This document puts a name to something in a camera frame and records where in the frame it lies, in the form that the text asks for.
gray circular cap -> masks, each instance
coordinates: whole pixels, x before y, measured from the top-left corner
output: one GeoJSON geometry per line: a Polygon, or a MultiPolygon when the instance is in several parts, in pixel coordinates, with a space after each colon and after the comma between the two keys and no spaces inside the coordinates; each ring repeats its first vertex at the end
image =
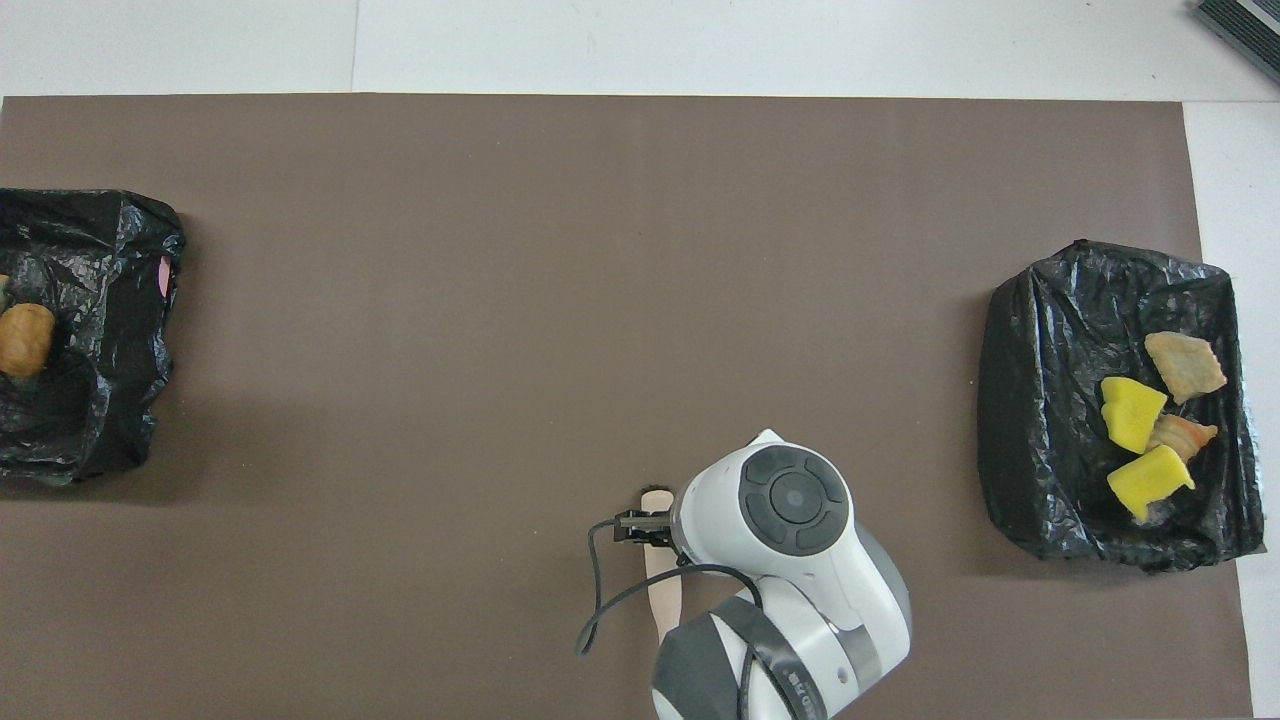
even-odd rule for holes
{"type": "Polygon", "coordinates": [[[762,448],[742,464],[739,509],[751,533],[785,555],[827,550],[849,521],[849,489],[831,462],[799,447],[762,448]]]}

black cable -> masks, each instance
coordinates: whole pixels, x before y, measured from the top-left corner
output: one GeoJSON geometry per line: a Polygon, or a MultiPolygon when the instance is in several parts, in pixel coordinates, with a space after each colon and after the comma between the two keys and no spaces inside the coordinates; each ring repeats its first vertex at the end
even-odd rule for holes
{"type": "MultiPolygon", "coordinates": [[[[603,530],[604,528],[612,528],[618,524],[617,518],[609,518],[608,520],[600,520],[599,523],[591,525],[591,529],[586,532],[586,552],[591,556],[591,574],[595,575],[595,611],[600,611],[600,557],[595,555],[595,533],[603,530]]],[[[579,642],[582,642],[581,635],[579,635],[579,642]]],[[[595,642],[595,625],[591,626],[590,637],[586,638],[586,643],[580,644],[577,655],[586,655],[591,650],[591,643],[595,642]]]]}
{"type": "Polygon", "coordinates": [[[755,648],[746,643],[746,653],[742,655],[742,676],[737,682],[737,720],[748,720],[750,708],[746,702],[746,691],[751,687],[751,665],[755,662],[755,648]]]}
{"type": "Polygon", "coordinates": [[[744,575],[741,571],[735,570],[728,565],[713,565],[713,564],[685,565],[684,568],[675,568],[664,573],[658,573],[652,578],[646,578],[644,582],[636,583],[630,588],[613,596],[604,605],[598,606],[595,609],[595,612],[591,615],[591,619],[586,621],[586,625],[582,625],[582,632],[577,634],[577,655],[579,656],[586,655],[591,650],[591,642],[595,639],[595,628],[600,624],[600,618],[603,618],[605,612],[612,610],[614,605],[648,588],[649,585],[655,585],[663,580],[669,580],[671,578],[678,578],[680,575],[689,575],[692,573],[719,573],[722,575],[728,575],[735,580],[739,580],[740,583],[746,585],[746,589],[751,591],[751,601],[755,603],[755,606],[762,610],[764,609],[764,601],[760,598],[760,591],[759,588],[755,587],[755,582],[751,580],[751,578],[744,575]]]}
{"type": "MultiPolygon", "coordinates": [[[[655,585],[663,580],[669,580],[671,578],[678,578],[680,575],[690,575],[692,573],[719,573],[728,575],[746,587],[751,593],[751,602],[760,610],[764,610],[764,598],[760,597],[760,588],[755,587],[755,580],[742,574],[740,570],[730,568],[728,565],[680,565],[672,570],[664,573],[658,573],[652,578],[646,578],[644,582],[636,583],[630,588],[620,592],[618,594],[609,598],[608,602],[600,605],[600,559],[595,552],[595,533],[603,530],[604,528],[614,527],[618,521],[614,518],[608,520],[600,520],[599,523],[591,525],[591,529],[586,532],[586,552],[591,556],[591,574],[595,577],[595,612],[591,614],[591,619],[582,625],[582,632],[577,634],[577,655],[579,657],[586,655],[591,650],[591,644],[595,642],[595,630],[600,626],[600,618],[604,616],[613,606],[618,605],[623,600],[634,596],[635,593],[648,588],[649,585],[655,585]]],[[[681,560],[687,562],[687,559],[681,555],[681,560]]],[[[737,685],[737,716],[739,720],[748,719],[748,689],[751,684],[751,665],[755,662],[755,651],[748,644],[746,653],[742,656],[742,673],[739,679],[737,685]]]]}

tan food chunk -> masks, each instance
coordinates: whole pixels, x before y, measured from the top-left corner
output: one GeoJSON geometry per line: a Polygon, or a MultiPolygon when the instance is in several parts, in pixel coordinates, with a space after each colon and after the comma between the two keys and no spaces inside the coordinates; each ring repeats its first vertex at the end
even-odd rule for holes
{"type": "Polygon", "coordinates": [[[1226,384],[1222,366],[1207,341],[1161,332],[1148,334],[1144,345],[1178,405],[1226,384]]]}
{"type": "Polygon", "coordinates": [[[54,341],[54,314],[24,302],[0,315],[0,373],[33,378],[45,369],[54,341]]]}
{"type": "Polygon", "coordinates": [[[1167,445],[1183,459],[1183,462],[1188,462],[1196,457],[1202,447],[1208,445],[1208,441],[1216,437],[1216,425],[1201,425],[1178,415],[1161,415],[1156,420],[1156,429],[1151,432],[1151,439],[1147,441],[1147,450],[1167,445]]]}

pink object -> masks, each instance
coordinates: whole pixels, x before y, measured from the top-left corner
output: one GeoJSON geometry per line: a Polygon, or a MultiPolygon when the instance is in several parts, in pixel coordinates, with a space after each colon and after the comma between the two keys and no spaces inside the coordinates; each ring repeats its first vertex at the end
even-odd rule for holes
{"type": "Polygon", "coordinates": [[[160,297],[169,297],[169,282],[173,279],[173,261],[165,255],[160,259],[160,297]]]}

white table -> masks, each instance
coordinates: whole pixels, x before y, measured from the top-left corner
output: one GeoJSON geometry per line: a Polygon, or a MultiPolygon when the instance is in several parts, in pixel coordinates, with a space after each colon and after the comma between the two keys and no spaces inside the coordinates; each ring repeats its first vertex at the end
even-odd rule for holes
{"type": "MultiPolygon", "coordinates": [[[[370,91],[1180,101],[1204,259],[1236,281],[1263,468],[1280,438],[1280,85],[1180,0],[0,4],[0,99],[370,91]]],[[[1280,716],[1280,555],[1238,569],[1254,714],[1280,716]]]]}

